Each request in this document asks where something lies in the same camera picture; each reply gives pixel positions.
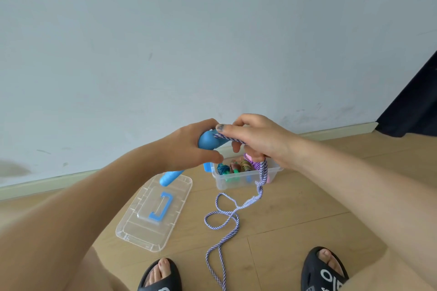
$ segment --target clear plastic lid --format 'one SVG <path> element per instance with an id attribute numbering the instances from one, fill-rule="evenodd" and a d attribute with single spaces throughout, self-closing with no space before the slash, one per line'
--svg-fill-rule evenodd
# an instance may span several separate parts
<path id="1" fill-rule="evenodd" d="M 115 231 L 117 237 L 151 252 L 159 252 L 167 244 L 193 185 L 191 178 L 180 175 L 163 187 L 161 176 L 144 184 Z"/>

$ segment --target slipper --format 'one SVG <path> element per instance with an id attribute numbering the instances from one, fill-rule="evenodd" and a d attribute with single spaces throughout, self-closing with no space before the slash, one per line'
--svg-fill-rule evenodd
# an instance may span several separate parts
<path id="1" fill-rule="evenodd" d="M 309 251 L 303 263 L 301 291 L 337 291 L 349 279 L 342 262 L 333 252 L 330 251 L 340 264 L 344 277 L 317 257 L 325 248 L 318 246 Z"/>
<path id="2" fill-rule="evenodd" d="M 176 264 L 167 258 L 170 263 L 170 275 L 161 279 L 149 286 L 144 286 L 145 280 L 152 269 L 158 264 L 159 260 L 156 260 L 150 265 L 142 276 L 141 282 L 139 282 L 138 291 L 182 291 L 182 282 L 180 281 L 180 275 Z"/>

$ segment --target plastic box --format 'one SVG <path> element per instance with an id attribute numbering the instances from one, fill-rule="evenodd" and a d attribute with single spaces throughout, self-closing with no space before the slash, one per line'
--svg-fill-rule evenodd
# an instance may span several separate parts
<path id="1" fill-rule="evenodd" d="M 115 230 L 117 237 L 151 252 L 167 244 L 193 185 L 191 178 L 180 175 L 162 187 L 161 176 L 143 185 Z"/>
<path id="2" fill-rule="evenodd" d="M 223 163 L 229 165 L 231 160 L 239 161 L 239 158 L 226 158 Z M 267 158 L 267 167 L 267 173 L 271 181 L 273 181 L 277 172 L 283 170 L 282 167 L 280 167 L 274 160 L 270 158 Z M 219 190 L 255 185 L 255 182 L 259 181 L 259 171 L 244 171 L 241 173 L 220 175 L 217 171 L 217 165 L 215 163 L 211 163 L 211 173 L 212 176 L 216 179 L 217 189 Z"/>

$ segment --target white baseboard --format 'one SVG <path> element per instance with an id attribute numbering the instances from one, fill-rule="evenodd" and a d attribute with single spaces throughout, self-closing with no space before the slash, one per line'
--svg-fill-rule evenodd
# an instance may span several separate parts
<path id="1" fill-rule="evenodd" d="M 314 131 L 312 133 L 304 133 L 301 134 L 301 136 L 312 140 L 335 139 L 335 138 L 347 137 L 352 135 L 371 133 L 376 128 L 377 125 L 378 125 L 377 122 L 349 125 L 341 128 Z M 234 153 L 232 147 L 229 145 L 220 147 L 218 151 L 224 157 L 233 157 L 241 154 L 241 153 Z M 91 175 L 94 172 L 95 171 L 85 171 L 83 173 L 75 173 L 75 174 L 64 175 L 59 177 L 46 178 L 44 180 L 38 180 L 33 182 L 26 182 L 17 185 L 1 187 L 0 200 L 67 188 L 68 186 L 84 179 L 85 177 Z"/>

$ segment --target person's right hand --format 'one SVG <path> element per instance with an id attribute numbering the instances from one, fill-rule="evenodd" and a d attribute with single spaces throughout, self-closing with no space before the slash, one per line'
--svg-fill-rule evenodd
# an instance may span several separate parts
<path id="1" fill-rule="evenodd" d="M 232 125 L 218 124 L 216 130 L 227 137 L 244 141 L 244 150 L 255 162 L 270 156 L 281 167 L 292 168 L 293 157 L 291 144 L 300 136 L 282 128 L 269 118 L 258 114 L 242 114 Z M 232 142 L 235 153 L 240 151 L 241 144 Z"/>

